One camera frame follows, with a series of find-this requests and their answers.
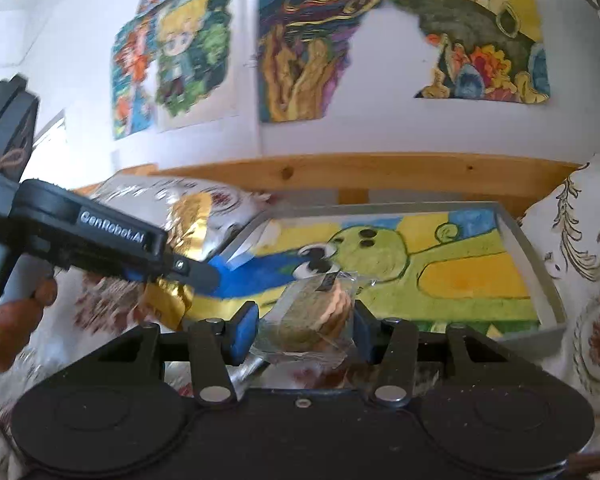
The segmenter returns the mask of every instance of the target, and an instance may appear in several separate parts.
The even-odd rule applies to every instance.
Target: human hand
[[[42,320],[44,308],[52,305],[57,295],[56,280],[50,279],[38,286],[32,298],[0,306],[0,373],[13,365]]]

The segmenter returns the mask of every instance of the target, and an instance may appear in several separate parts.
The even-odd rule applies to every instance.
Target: wooden headboard
[[[247,190],[337,189],[343,204],[366,203],[371,189],[454,192],[496,200],[517,217],[547,196],[577,164],[541,158],[469,153],[328,153],[216,162],[121,173],[206,178]],[[76,190],[89,194],[98,184]]]

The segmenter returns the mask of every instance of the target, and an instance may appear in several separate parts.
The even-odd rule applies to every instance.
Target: yellow crescent moon
[[[287,27],[302,27],[303,25],[320,25],[321,23],[332,22],[334,20],[350,20],[351,18],[355,18],[356,16],[359,16],[360,14],[364,14],[369,9],[372,9],[379,1],[380,0],[369,0],[366,3],[366,5],[364,7],[362,7],[358,12],[356,12],[354,14],[348,14],[347,16],[344,16],[344,15],[331,16],[329,18],[325,18],[324,20],[318,20],[316,22],[293,22],[293,23],[289,23],[287,25]]]

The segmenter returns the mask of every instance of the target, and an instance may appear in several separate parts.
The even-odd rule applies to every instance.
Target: blonde hair
[[[200,29],[200,18],[206,12],[208,0],[191,0],[186,4],[167,13],[160,20],[158,39],[162,42],[167,40],[169,34],[177,34],[185,30],[185,24],[191,20],[194,23],[194,34]]]

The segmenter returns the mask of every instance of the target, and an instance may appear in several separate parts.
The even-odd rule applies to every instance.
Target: black nostril
[[[311,260],[307,265],[309,270],[324,273],[331,270],[331,262],[329,260]]]
[[[312,247],[303,256],[307,256],[310,260],[320,260],[326,256],[322,247]]]
[[[378,234],[378,231],[375,229],[362,229],[358,234],[360,235],[360,238],[373,238]]]

